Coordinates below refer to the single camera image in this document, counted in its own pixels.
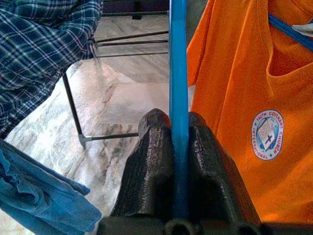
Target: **floor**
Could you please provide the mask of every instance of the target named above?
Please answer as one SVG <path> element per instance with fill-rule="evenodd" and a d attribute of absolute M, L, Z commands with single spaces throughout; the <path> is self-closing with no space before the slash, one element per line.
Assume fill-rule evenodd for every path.
<path fill-rule="evenodd" d="M 96 40 L 168 29 L 167 16 L 102 18 Z M 167 34 L 147 39 L 166 39 Z M 168 51 L 168 44 L 99 47 L 97 55 Z M 140 118 L 152 108 L 168 113 L 168 55 L 98 58 L 80 61 L 67 71 L 85 135 L 137 131 Z M 189 102 L 192 99 L 190 90 Z M 6 138 L 44 165 L 90 187 L 87 199 L 103 216 L 112 210 L 125 161 L 137 137 L 88 142 L 83 148 L 62 79 L 51 97 Z M 0 234 L 33 234 L 0 211 Z"/>

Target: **clothes drying rack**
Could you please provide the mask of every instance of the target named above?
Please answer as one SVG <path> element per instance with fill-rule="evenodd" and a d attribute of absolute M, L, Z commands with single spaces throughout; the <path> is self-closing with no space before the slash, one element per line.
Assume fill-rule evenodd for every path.
<path fill-rule="evenodd" d="M 174 168 L 174 217 L 187 219 L 188 215 L 188 90 L 187 90 L 187 62 L 186 62 L 186 10 L 187 0 L 170 0 L 169 11 L 169 68 L 170 68 L 170 100 L 169 114 L 172 127 L 172 143 L 175 153 Z M 139 36 L 157 35 L 156 33 L 141 34 Z M 108 42 L 120 39 L 137 37 L 138 35 L 124 36 L 123 38 L 106 39 L 99 42 Z M 63 76 L 70 108 L 74 117 L 78 137 L 81 145 L 87 141 L 126 138 L 138 136 L 138 133 L 85 137 L 77 116 L 73 96 L 70 90 L 66 73 Z"/>

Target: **hanging clothes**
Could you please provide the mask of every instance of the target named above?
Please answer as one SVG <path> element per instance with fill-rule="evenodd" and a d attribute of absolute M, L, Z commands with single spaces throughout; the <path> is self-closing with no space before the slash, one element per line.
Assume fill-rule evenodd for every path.
<path fill-rule="evenodd" d="M 0 0 L 0 138 L 52 93 L 90 45 L 101 0 Z"/>
<path fill-rule="evenodd" d="M 0 139 L 0 209 L 35 234 L 91 232 L 101 212 L 89 192 Z"/>
<path fill-rule="evenodd" d="M 192 111 L 234 159 L 264 222 L 313 223 L 313 53 L 277 28 L 310 0 L 210 0 L 188 47 Z"/>

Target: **metal rod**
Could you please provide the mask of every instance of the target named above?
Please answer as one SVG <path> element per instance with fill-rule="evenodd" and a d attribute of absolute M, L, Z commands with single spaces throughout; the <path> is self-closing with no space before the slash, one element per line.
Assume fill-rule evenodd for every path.
<path fill-rule="evenodd" d="M 101 56 L 97 56 L 97 57 L 98 57 L 98 58 L 107 58 L 107 57 L 119 57 L 119 56 L 161 55 L 161 54 L 168 54 L 168 52 L 138 53 L 138 54 L 121 54 L 121 55 L 101 55 Z"/>
<path fill-rule="evenodd" d="M 142 33 L 142 34 L 121 36 L 121 37 L 115 37 L 115 38 L 106 38 L 106 39 L 98 40 L 98 41 L 96 41 L 96 43 L 110 42 L 110 41 L 129 39 L 129 38 L 140 38 L 140 37 L 153 36 L 153 35 L 166 34 L 166 33 L 168 33 L 168 31 L 159 31 L 159 32 L 152 32 L 152 33 Z"/>
<path fill-rule="evenodd" d="M 72 110 L 72 114 L 73 114 L 73 117 L 74 117 L 74 122 L 75 122 L 75 125 L 76 125 L 76 129 L 77 129 L 78 134 L 80 135 L 80 134 L 82 134 L 82 128 L 81 128 L 80 123 L 79 123 L 79 119 L 78 119 L 78 116 L 77 116 L 77 112 L 76 112 L 76 108 L 75 108 L 72 92 L 71 92 L 70 87 L 69 87 L 69 83 L 68 83 L 68 78 L 67 78 L 67 73 L 66 72 L 63 75 L 63 81 L 64 81 L 65 90 L 67 92 L 67 97 L 68 97 L 70 109 Z"/>
<path fill-rule="evenodd" d="M 134 41 L 134 42 L 122 42 L 122 43 L 101 43 L 101 44 L 97 44 L 97 47 L 134 45 L 134 44 L 151 44 L 151 43 L 168 43 L 168 40 Z"/>
<path fill-rule="evenodd" d="M 102 13 L 102 17 L 109 16 L 147 16 L 147 15 L 167 15 L 168 11 L 150 11 L 150 12 L 117 12 L 117 13 Z"/>
<path fill-rule="evenodd" d="M 136 136 L 139 136 L 138 133 L 117 134 L 117 135 L 109 135 L 109 136 L 92 136 L 91 140 L 96 141 L 96 140 L 127 138 L 127 137 L 136 137 Z"/>

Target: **blue plaid shirt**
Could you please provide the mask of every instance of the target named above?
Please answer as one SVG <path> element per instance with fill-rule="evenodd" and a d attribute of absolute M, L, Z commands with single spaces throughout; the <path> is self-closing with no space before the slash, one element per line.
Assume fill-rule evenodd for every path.
<path fill-rule="evenodd" d="M 76 61 L 93 57 L 101 0 L 0 0 L 0 138 L 42 104 Z"/>

